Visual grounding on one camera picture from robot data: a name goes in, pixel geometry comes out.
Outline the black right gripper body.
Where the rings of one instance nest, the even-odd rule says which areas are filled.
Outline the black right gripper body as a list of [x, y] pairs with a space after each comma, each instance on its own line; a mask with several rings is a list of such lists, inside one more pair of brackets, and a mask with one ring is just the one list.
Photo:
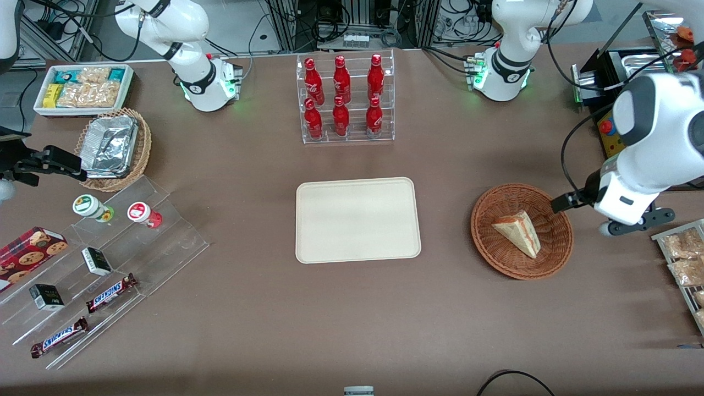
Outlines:
[[18, 163], [29, 160], [36, 150], [31, 150], [25, 145], [24, 140], [31, 133], [20, 132], [10, 128], [1, 127], [1, 179], [10, 182], [18, 181], [30, 187], [37, 187], [39, 176], [32, 173], [23, 173], [15, 170]]

